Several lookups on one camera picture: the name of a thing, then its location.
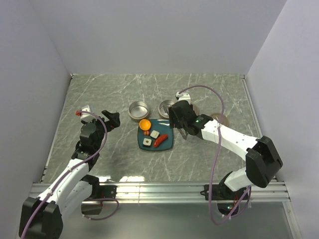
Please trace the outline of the orange egg tart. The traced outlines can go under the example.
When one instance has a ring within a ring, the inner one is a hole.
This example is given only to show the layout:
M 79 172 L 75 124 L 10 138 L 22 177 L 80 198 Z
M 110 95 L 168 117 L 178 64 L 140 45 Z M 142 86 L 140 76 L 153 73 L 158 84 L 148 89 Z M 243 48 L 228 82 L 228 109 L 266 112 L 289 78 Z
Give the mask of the orange egg tart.
M 148 119 L 142 119 L 139 122 L 139 127 L 143 131 L 148 131 L 152 127 L 152 123 Z

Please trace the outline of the red sausage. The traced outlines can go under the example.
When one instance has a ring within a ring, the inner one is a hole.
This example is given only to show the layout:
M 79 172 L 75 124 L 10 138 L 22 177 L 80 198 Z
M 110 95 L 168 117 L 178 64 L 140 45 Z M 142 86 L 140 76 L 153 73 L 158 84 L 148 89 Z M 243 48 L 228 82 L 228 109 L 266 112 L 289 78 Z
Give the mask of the red sausage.
M 159 147 L 165 140 L 168 139 L 168 135 L 167 134 L 162 134 L 160 135 L 155 141 L 154 141 L 154 148 Z

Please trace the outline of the sushi roll yellow centre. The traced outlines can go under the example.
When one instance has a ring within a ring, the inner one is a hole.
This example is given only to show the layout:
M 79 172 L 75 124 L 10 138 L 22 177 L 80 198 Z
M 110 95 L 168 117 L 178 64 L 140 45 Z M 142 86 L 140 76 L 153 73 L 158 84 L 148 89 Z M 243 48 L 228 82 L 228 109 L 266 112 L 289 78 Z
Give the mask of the sushi roll yellow centre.
M 156 130 L 152 130 L 150 133 L 150 137 L 153 139 L 157 139 L 159 137 L 160 133 Z

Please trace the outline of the sushi roll green centre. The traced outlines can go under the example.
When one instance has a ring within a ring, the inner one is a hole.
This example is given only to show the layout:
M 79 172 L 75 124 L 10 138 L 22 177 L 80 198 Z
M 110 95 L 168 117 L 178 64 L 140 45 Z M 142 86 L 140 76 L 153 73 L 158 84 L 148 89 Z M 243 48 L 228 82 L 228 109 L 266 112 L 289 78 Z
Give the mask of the sushi roll green centre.
M 144 138 L 143 139 L 143 147 L 149 148 L 152 146 L 152 139 Z

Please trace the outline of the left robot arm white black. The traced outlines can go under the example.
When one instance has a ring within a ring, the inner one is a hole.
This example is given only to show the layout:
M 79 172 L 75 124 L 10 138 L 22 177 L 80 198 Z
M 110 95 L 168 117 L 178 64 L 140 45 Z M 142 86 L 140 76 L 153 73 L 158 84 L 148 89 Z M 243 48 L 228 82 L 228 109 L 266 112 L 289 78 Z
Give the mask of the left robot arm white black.
M 99 178 L 89 175 L 104 147 L 108 133 L 120 126 L 120 114 L 102 111 L 100 118 L 89 107 L 77 111 L 82 122 L 77 142 L 66 168 L 37 197 L 28 197 L 21 210 L 18 235 L 21 239 L 57 239 L 64 221 L 84 201 L 115 202 L 116 187 L 106 189 Z

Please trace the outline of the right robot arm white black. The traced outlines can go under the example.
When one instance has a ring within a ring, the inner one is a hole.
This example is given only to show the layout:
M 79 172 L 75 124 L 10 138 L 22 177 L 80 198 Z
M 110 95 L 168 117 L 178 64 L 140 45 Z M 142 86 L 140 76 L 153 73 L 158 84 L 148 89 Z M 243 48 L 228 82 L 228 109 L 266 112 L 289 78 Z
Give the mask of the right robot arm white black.
M 168 108 L 171 128 L 200 139 L 220 143 L 245 161 L 245 167 L 228 173 L 212 190 L 212 199 L 231 200 L 249 186 L 266 188 L 283 167 L 283 162 L 273 141 L 262 136 L 256 138 L 237 132 L 210 116 L 197 115 L 186 100 Z

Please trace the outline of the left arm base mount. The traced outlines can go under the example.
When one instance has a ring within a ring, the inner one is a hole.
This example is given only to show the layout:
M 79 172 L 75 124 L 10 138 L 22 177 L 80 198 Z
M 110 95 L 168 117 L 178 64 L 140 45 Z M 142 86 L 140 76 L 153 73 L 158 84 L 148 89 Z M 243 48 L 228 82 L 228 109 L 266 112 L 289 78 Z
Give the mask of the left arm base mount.
M 86 175 L 82 181 L 92 186 L 92 192 L 88 199 L 81 205 L 84 216 L 97 216 L 101 213 L 104 202 L 115 202 L 117 186 L 114 184 L 101 184 L 98 177 Z

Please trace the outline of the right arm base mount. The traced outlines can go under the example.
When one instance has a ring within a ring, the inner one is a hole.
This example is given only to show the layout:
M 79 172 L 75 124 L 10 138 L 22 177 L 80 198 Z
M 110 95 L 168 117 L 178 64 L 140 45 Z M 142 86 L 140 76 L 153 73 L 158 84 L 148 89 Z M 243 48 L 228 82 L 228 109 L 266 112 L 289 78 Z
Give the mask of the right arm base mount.
M 241 188 L 238 191 L 234 192 L 230 190 L 227 186 L 224 185 L 225 179 L 228 178 L 232 173 L 235 174 L 235 177 L 243 178 L 244 181 L 250 182 L 246 175 L 246 169 L 241 168 L 235 172 L 228 173 L 222 181 L 220 181 L 220 185 L 213 185 L 213 176 L 214 171 L 211 171 L 210 175 L 210 182 L 208 185 L 204 186 L 204 191 L 201 191 L 200 194 L 205 196 L 205 199 L 208 200 L 208 209 L 211 221 L 215 225 L 222 225 L 228 219 L 234 218 L 240 215 L 249 205 L 250 205 L 250 198 L 251 198 L 251 186 L 248 188 Z M 217 222 L 212 213 L 212 200 L 234 200 L 233 204 L 230 205 L 229 208 L 225 209 L 227 212 L 227 216 L 223 221 Z

